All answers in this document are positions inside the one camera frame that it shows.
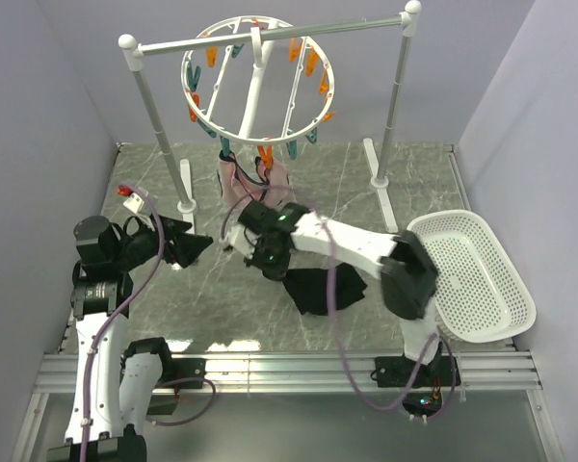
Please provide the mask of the black underwear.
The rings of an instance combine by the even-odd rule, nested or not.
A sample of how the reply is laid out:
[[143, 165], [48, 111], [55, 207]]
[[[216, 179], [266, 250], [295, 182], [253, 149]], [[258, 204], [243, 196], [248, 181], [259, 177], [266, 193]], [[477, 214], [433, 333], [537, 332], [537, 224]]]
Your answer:
[[[335, 267], [336, 310], [349, 308], [365, 297], [367, 284], [355, 268], [346, 263]], [[282, 280], [287, 294], [301, 315], [328, 315], [328, 271], [326, 269], [289, 269]]]

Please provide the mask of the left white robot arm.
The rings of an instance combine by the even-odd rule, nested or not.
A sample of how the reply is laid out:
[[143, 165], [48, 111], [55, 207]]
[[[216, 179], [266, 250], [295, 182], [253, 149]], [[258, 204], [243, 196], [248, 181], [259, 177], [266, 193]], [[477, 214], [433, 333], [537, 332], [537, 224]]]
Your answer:
[[162, 337], [122, 344], [129, 305], [139, 294], [131, 270], [146, 262], [185, 269], [213, 242], [191, 232], [190, 222], [138, 217], [134, 233], [103, 216], [74, 228], [79, 260], [70, 297], [78, 341], [75, 395], [64, 442], [49, 461], [145, 461], [143, 426], [157, 388], [210, 385], [203, 365], [184, 372]]

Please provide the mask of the white round clip hanger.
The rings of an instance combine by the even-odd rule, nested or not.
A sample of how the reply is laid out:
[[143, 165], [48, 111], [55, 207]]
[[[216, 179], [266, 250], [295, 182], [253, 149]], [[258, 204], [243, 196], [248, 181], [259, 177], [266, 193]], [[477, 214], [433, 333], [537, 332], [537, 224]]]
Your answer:
[[[245, 47], [243, 43], [237, 43], [228, 44], [224, 48], [224, 57], [218, 78], [213, 86], [209, 104], [204, 108], [199, 106], [199, 94], [197, 93], [201, 67], [193, 65], [193, 50], [189, 49], [185, 52], [181, 66], [181, 80], [189, 105], [191, 121], [198, 123], [212, 138], [223, 136], [230, 141], [239, 141], [255, 145], [256, 147], [258, 145], [274, 146], [284, 143], [290, 157], [296, 158], [298, 138], [304, 137], [308, 142], [316, 143], [318, 140], [318, 126], [334, 116], [334, 112], [329, 108], [334, 96], [335, 80], [328, 57], [323, 48], [311, 37], [298, 35], [290, 37], [289, 61], [296, 65], [296, 70], [287, 108], [284, 112], [282, 129], [277, 136], [254, 137], [251, 132], [255, 122], [265, 71], [274, 49], [274, 43], [264, 40], [261, 35], [256, 38], [253, 44], [253, 72], [240, 128], [237, 131], [231, 131], [214, 120], [214, 108], [223, 87], [223, 78], [225, 77], [228, 63], [231, 59], [237, 58]], [[291, 128], [291, 123], [296, 108], [300, 79], [303, 76], [311, 76], [318, 66], [323, 69], [318, 89], [318, 92], [324, 96], [323, 109], [305, 127], [300, 130], [294, 130]]]

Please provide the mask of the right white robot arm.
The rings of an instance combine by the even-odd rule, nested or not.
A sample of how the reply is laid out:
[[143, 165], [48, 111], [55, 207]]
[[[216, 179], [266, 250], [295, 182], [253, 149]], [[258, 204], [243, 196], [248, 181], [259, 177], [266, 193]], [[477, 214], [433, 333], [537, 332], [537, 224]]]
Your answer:
[[250, 202], [226, 234], [249, 267], [279, 281], [303, 314], [324, 316], [333, 299], [342, 310], [364, 297], [363, 274], [375, 278], [385, 308], [400, 322], [404, 353], [395, 372], [416, 386], [439, 372], [434, 319], [438, 269], [411, 231], [371, 232], [288, 203], [275, 210]]

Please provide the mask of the teal clothespin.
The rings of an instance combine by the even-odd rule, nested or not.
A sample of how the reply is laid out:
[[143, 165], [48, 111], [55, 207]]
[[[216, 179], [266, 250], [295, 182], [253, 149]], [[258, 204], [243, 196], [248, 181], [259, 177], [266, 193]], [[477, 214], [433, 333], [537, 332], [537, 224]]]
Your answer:
[[219, 157], [222, 161], [228, 162], [233, 155], [231, 151], [230, 140], [223, 136], [220, 136], [220, 141], [221, 141], [221, 152], [219, 154]]

